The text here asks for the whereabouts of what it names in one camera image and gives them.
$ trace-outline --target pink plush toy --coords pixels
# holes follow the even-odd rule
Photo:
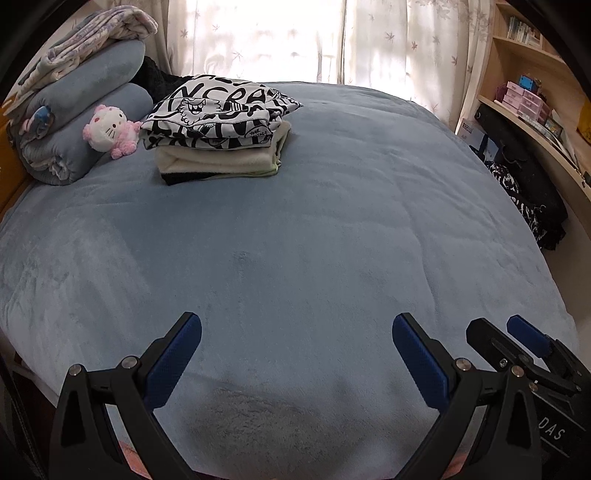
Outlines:
[[[99,105],[82,130],[82,138],[96,151],[110,151],[111,157],[117,160],[137,150],[141,126],[142,122],[127,120],[117,107]]]

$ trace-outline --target pink box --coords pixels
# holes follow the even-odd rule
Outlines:
[[[525,89],[513,82],[507,82],[507,88],[523,96]]]
[[[523,97],[535,105],[544,105],[544,101],[535,93],[531,93],[529,90],[524,90]]]
[[[512,114],[514,115],[518,115],[519,112],[517,110],[517,108],[515,108],[513,105],[508,104],[507,102],[503,102],[502,105],[509,110]]]
[[[543,107],[542,105],[538,105],[537,103],[528,100],[527,98],[525,98],[525,95],[523,97],[523,100],[521,101],[521,105],[528,108],[529,110],[532,110],[533,112],[535,112],[536,115],[540,114]]]
[[[525,105],[521,105],[519,107],[519,113],[522,113],[523,115],[527,115],[532,120],[536,120],[539,124],[542,124],[542,125],[544,125],[544,123],[546,122],[546,119],[548,118],[548,115],[544,116],[543,113],[535,112],[534,110],[527,108]]]
[[[511,98],[514,98],[515,100],[521,101],[521,99],[523,98],[522,95],[520,95],[519,93],[517,93],[514,90],[511,90],[510,88],[507,89],[507,93],[505,94],[505,96],[509,96]]]
[[[522,101],[523,98],[513,98],[509,95],[505,95],[505,98],[503,98],[503,103],[508,103],[515,108],[519,108],[522,104]]]

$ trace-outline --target blue fleece bedsheet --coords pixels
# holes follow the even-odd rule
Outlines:
[[[113,367],[196,312],[203,340],[157,410],[193,468],[390,478],[436,418],[392,344],[396,314],[479,367],[474,318],[517,313],[576,351],[574,323],[509,197],[432,114],[275,87],[304,103],[275,177],[167,187],[140,148],[34,186],[0,228],[0,327],[59,392],[69,365]]]

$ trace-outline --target curtain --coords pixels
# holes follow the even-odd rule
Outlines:
[[[141,8],[158,24],[158,33],[146,38],[146,55],[156,62],[156,65],[166,73],[172,73],[170,59],[166,48],[168,40],[168,11],[169,0],[95,0],[103,8],[119,5],[133,5]],[[173,0],[173,4],[182,4],[184,0]]]
[[[491,0],[174,0],[173,73],[371,87],[455,129],[491,31]]]

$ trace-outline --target pillow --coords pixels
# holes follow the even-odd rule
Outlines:
[[[14,122],[12,133],[22,135],[21,145],[59,130],[80,115],[91,103],[130,81],[144,61],[145,45],[141,40],[118,41],[97,52],[68,75],[41,89]],[[42,119],[24,131],[36,112]]]
[[[101,103],[120,108],[134,122],[148,115],[154,106],[150,94],[133,83],[127,83],[99,99],[61,130],[43,139],[33,140],[22,148],[21,160],[35,179],[50,185],[73,183],[86,175],[104,155],[103,152],[93,150],[82,138],[84,126],[90,122],[95,107]]]

